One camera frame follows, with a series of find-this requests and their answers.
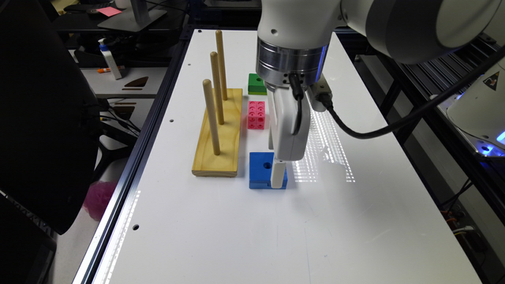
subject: pink block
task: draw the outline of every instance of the pink block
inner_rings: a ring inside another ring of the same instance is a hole
[[[247,114],[247,129],[264,129],[265,127],[265,102],[249,102]]]

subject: wooden peg board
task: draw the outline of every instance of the wooden peg board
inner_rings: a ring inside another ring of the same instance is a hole
[[[228,100],[223,101],[224,125],[218,125],[221,154],[214,155],[208,115],[205,111],[196,147],[192,173],[197,177],[234,178],[238,168],[242,89],[228,89]]]

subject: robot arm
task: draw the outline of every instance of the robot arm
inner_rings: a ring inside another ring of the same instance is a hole
[[[466,45],[488,25],[501,0],[263,0],[258,27],[256,72],[268,89],[271,143],[275,161],[272,187],[282,180],[276,167],[305,153],[310,113],[296,104],[288,77],[296,74],[310,98],[321,78],[331,33],[348,25],[367,36],[378,51],[414,64]],[[294,131],[295,114],[302,114]]]

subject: desk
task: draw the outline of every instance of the desk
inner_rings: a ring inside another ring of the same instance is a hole
[[[187,1],[175,2],[173,5],[171,2],[166,2],[164,5],[173,6],[178,9],[186,10],[188,5]],[[166,10],[166,15],[159,18],[154,23],[150,24],[146,31],[149,33],[160,32],[163,34],[167,33],[179,33],[181,31],[182,23],[185,18],[185,13],[176,9],[163,8]],[[97,24],[103,22],[107,18],[90,18],[86,13],[67,13],[61,15],[56,20],[53,21],[53,28],[58,33],[131,33],[124,31],[115,31],[105,28],[98,28]]]
[[[115,80],[111,73],[98,73],[96,68],[83,68],[80,71],[97,98],[154,99],[163,81],[166,67],[128,68],[121,70],[123,78],[119,80]],[[132,84],[135,80],[145,77],[147,81]]]
[[[238,176],[192,176],[214,34],[193,34],[94,283],[480,283],[392,134],[355,140],[322,114],[311,155],[288,166],[287,189],[251,190],[249,152],[267,151],[267,131],[243,123]],[[228,87],[246,94],[256,32],[223,38]],[[336,35],[324,74],[351,128],[385,125]],[[243,122],[247,101],[265,97],[244,99]]]

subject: cable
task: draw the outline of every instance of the cable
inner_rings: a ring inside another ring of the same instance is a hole
[[[502,281],[502,280],[503,280],[503,278],[505,278],[505,275],[503,275],[502,277],[500,277],[500,278],[498,279],[498,281],[496,281],[496,283],[495,283],[495,284],[498,284],[500,281]]]
[[[167,6],[167,5],[160,4],[160,3],[163,3],[164,1],[160,2],[160,3],[156,3],[156,2],[151,2],[151,1],[144,0],[144,2],[149,3],[149,4],[154,4],[155,6],[151,7],[151,9],[155,8],[156,6],[162,6],[162,7],[166,7],[166,8],[176,9],[176,10],[179,10],[179,11],[182,11],[182,12],[188,14],[188,12],[186,10],[184,10],[184,9],[179,9],[179,8],[175,8],[175,7],[172,7],[172,6]]]
[[[327,108],[328,112],[331,114],[337,125],[347,134],[354,138],[358,139],[371,139],[371,138],[376,138],[378,136],[382,136],[384,134],[391,133],[395,131],[396,129],[400,129],[405,125],[408,125],[414,121],[417,121],[423,116],[430,111],[431,109],[435,108],[439,104],[441,104],[443,101],[448,99],[450,96],[452,96],[454,93],[456,93],[459,89],[465,87],[467,84],[470,84],[473,80],[475,80],[477,77],[482,75],[483,73],[486,73],[491,67],[493,67],[501,58],[505,56],[505,47],[501,47],[498,49],[497,52],[495,52],[493,55],[491,55],[485,62],[480,64],[477,68],[473,69],[469,73],[467,73],[463,78],[461,78],[458,82],[450,86],[448,89],[443,91],[440,95],[432,99],[431,101],[427,102],[425,105],[418,107],[416,110],[413,110],[410,114],[405,116],[404,118],[401,118],[398,121],[395,121],[391,123],[388,126],[383,127],[382,129],[377,129],[368,133],[357,133],[354,130],[350,129],[347,127],[347,125],[340,119],[340,117],[335,113],[333,109],[333,103],[331,102],[331,98],[329,95],[319,95],[320,100],[323,105]]]
[[[462,188],[459,189],[459,191],[462,191],[466,185],[470,182],[470,179],[468,178],[465,183],[463,184]],[[454,194],[451,198],[449,198],[448,200],[445,200],[444,202],[442,202],[442,204],[440,206],[445,206],[447,204],[449,204],[449,202],[451,202],[452,200],[454,200],[455,198],[458,198],[458,194]]]
[[[456,204],[456,201],[458,201],[458,198],[459,198],[459,197],[460,197],[463,193],[465,193],[465,191],[467,191],[469,188],[471,188],[471,187],[472,187],[472,185],[473,185],[473,183],[472,183],[472,182],[470,182],[470,183],[469,183],[466,187],[461,188],[461,190],[459,190],[459,192],[458,192],[458,193],[456,193],[456,195],[455,195],[455,197],[456,197],[456,198],[454,199],[454,201],[452,202],[452,204],[451,204],[451,205],[449,206],[449,208],[447,209],[447,212],[451,212],[451,209],[452,209],[452,208],[453,208],[453,206]]]
[[[298,111],[297,111],[297,120],[295,121],[295,126],[294,126],[294,132],[293,135],[297,135],[298,132],[300,131],[301,127],[301,101],[303,100],[304,97],[304,92],[303,88],[301,87],[301,82],[298,79],[298,75],[295,73],[291,73],[289,76],[290,80],[290,86],[291,89],[293,90],[293,97],[294,99],[297,100],[298,104]]]
[[[459,232],[470,232],[470,231],[473,231],[473,230],[475,230],[475,228],[473,228],[472,226],[464,226],[463,228],[452,230],[452,233],[456,234],[456,233],[459,233]]]
[[[114,111],[114,109],[112,107],[110,107],[109,110],[108,110],[108,112],[114,118],[116,118],[117,121],[119,121],[119,118],[112,111],[110,111],[110,110]],[[138,134],[136,132],[140,133],[140,129],[136,125],[134,125],[130,120],[127,120],[127,122],[129,122],[130,124],[125,123],[124,120],[125,119],[121,118],[121,121],[119,122],[119,125],[125,127],[131,133],[133,133],[134,135],[136,135],[138,137]]]
[[[125,121],[122,121],[121,119],[118,119],[118,118],[113,118],[113,117],[106,116],[106,115],[98,115],[98,116],[97,116],[97,115],[92,115],[92,117],[94,117],[94,118],[96,118],[96,117],[98,117],[98,118],[109,118],[109,119],[112,119],[112,120],[115,120],[115,121],[119,122],[119,124],[120,124],[121,126],[123,126],[123,127],[125,127],[125,126],[123,125],[123,123],[124,123],[125,125],[128,125],[128,126],[133,127],[132,125],[129,125],[128,123],[126,123]]]

